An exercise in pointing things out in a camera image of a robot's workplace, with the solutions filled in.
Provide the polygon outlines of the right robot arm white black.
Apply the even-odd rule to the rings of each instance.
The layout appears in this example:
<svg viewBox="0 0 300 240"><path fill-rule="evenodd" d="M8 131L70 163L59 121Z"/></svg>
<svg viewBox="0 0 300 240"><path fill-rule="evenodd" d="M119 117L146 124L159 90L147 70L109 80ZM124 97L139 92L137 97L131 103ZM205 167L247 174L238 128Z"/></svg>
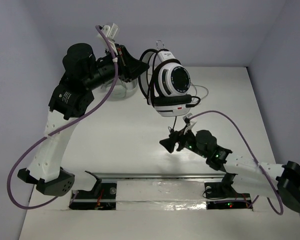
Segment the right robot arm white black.
<svg viewBox="0 0 300 240"><path fill-rule="evenodd" d="M254 159L235 155L230 149L217 144L208 130L193 133L191 130L172 131L160 140L169 153L188 149L205 158L205 163L225 175L221 192L228 197L235 193L280 199L290 210L300 214L300 165L293 161L286 164L256 163Z"/></svg>

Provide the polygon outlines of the black white headphones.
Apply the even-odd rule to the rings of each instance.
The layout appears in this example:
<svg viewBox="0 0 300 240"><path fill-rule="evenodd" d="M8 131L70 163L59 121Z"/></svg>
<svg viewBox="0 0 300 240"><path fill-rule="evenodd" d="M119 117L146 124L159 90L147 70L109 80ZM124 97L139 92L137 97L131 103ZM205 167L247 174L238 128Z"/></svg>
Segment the black white headphones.
<svg viewBox="0 0 300 240"><path fill-rule="evenodd" d="M188 114L201 98L188 94L191 86L189 72L166 48L145 50L140 61L149 67L150 60L158 58L160 63L152 67L151 78L148 70L138 77L141 93L149 106L162 117L179 117Z"/></svg>

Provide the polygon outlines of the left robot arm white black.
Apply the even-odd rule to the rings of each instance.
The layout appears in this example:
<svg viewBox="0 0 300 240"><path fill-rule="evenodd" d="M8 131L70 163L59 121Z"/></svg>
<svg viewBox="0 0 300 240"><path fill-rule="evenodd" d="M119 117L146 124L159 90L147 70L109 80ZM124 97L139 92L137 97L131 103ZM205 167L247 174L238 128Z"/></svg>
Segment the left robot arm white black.
<svg viewBox="0 0 300 240"><path fill-rule="evenodd" d="M18 171L18 178L34 184L46 196L62 197L71 190L75 175L61 167L63 155L76 125L87 115L94 101L93 90L119 81L129 83L145 73L149 65L134 58L124 45L115 45L118 67L110 51L96 58L87 43L70 46L62 59L65 69L54 89L48 107L48 117L43 140L27 167Z"/></svg>

